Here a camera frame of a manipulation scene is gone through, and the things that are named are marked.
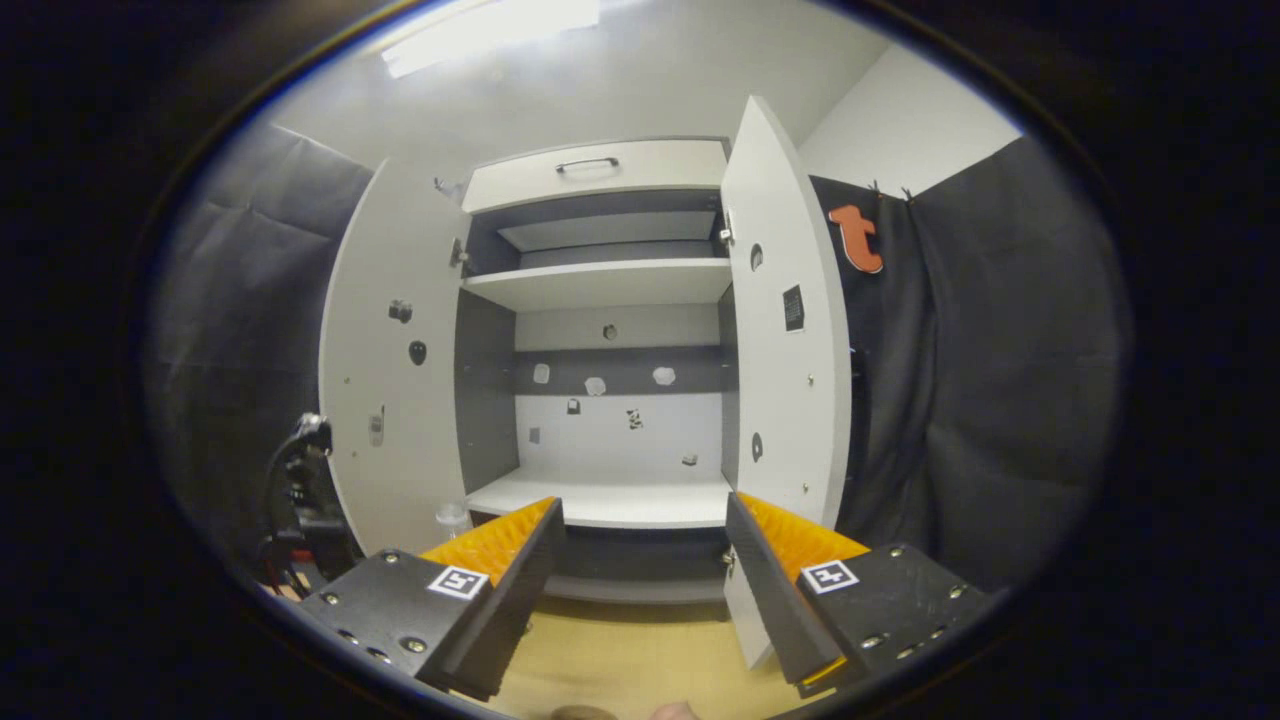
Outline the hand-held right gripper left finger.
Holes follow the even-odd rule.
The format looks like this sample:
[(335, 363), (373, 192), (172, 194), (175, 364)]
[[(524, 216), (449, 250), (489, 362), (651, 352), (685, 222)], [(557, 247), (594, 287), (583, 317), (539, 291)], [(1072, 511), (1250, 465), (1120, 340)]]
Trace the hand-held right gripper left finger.
[(385, 548), (301, 601), (326, 634), (442, 692), (497, 696), (564, 544), (548, 496), (425, 553)]

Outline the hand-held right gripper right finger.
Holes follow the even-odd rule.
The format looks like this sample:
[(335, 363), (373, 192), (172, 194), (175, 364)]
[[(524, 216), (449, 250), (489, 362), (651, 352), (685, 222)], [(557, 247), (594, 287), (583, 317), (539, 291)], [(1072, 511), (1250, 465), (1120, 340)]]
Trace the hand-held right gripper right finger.
[(991, 596), (905, 543), (867, 547), (762, 498), (726, 503), (741, 580), (785, 680), (804, 697), (884, 685), (991, 611)]

